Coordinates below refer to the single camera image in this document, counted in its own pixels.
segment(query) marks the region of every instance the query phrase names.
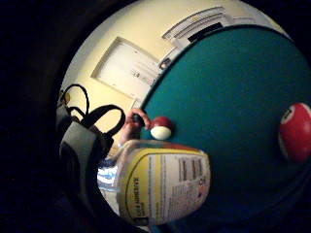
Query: person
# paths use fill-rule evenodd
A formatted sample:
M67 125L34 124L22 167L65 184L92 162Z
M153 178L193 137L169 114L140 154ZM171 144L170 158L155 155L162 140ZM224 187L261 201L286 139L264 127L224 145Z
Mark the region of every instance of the person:
M133 108L131 109L125 118L125 123L121 130L121 137L119 140L119 147L124 145L127 141L131 139L139 139L140 132L143 127L143 124L135 119L135 115L138 115L141 119L143 119L145 124L145 129L150 130L152 121L149 119L146 112L142 109Z

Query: pool table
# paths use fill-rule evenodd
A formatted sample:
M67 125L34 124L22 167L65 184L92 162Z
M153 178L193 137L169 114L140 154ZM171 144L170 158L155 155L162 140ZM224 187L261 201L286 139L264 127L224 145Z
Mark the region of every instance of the pool table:
M232 26L186 48L153 86L142 108L170 117L170 142L204 150L211 189L174 232L218 226L264 230L290 210L310 180L311 160L287 161L278 127L293 103L311 105L311 71L294 42L267 28ZM143 139L152 139L142 132Z

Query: green felt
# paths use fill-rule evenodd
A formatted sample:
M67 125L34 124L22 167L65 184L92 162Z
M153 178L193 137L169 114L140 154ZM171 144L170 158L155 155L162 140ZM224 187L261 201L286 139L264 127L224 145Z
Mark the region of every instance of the green felt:
M310 90L310 69L293 42L264 28L238 27L187 49L143 107L151 118L176 123L169 141L210 155L205 205L238 220L276 205L305 179L309 164L285 162L277 135L292 103L311 104Z

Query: bottle label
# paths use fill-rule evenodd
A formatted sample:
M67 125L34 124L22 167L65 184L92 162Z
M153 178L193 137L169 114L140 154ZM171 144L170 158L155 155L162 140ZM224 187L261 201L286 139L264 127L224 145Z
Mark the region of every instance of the bottle label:
M135 225L157 225L187 216L210 187L207 154L198 150L142 149L124 167L120 215Z

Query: yellow label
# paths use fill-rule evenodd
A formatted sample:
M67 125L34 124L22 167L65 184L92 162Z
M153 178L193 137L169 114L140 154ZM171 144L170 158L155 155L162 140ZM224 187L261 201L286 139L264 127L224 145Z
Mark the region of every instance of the yellow label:
M133 159L121 171L121 192L118 198L120 215L135 225L165 222L167 208L164 206L167 206L168 199L165 201L163 196L168 197L167 193L170 192L164 190L164 187L173 187L168 181L170 178L163 176L163 171L170 166L163 163L165 156L207 155L197 150L176 149L140 149L135 152Z

